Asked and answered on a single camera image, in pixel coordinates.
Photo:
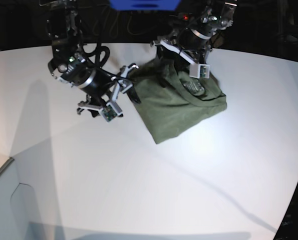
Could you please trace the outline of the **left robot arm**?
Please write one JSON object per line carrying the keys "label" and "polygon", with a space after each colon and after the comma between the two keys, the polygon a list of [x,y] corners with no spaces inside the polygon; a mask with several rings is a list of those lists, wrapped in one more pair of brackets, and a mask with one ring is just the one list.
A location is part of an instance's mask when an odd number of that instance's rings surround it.
{"label": "left robot arm", "polygon": [[168,19],[171,32],[150,45],[181,56],[190,64],[205,64],[211,38],[233,25],[235,0],[204,0],[196,12],[177,12]]}

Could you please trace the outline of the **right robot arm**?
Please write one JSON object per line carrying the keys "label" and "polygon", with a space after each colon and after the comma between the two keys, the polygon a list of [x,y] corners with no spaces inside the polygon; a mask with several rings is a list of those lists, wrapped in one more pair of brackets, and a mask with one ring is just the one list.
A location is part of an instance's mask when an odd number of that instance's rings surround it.
{"label": "right robot arm", "polygon": [[133,81],[128,78],[138,65],[132,63],[121,67],[118,73],[110,73],[103,69],[110,50],[101,40],[92,52],[84,50],[77,1],[42,0],[40,5],[47,6],[50,11],[47,19],[53,54],[48,62],[50,74],[86,94],[86,99],[78,103],[78,115],[89,111],[92,117],[101,116],[106,122],[122,117],[123,111],[117,104],[119,94],[127,94],[131,102],[140,104]]}

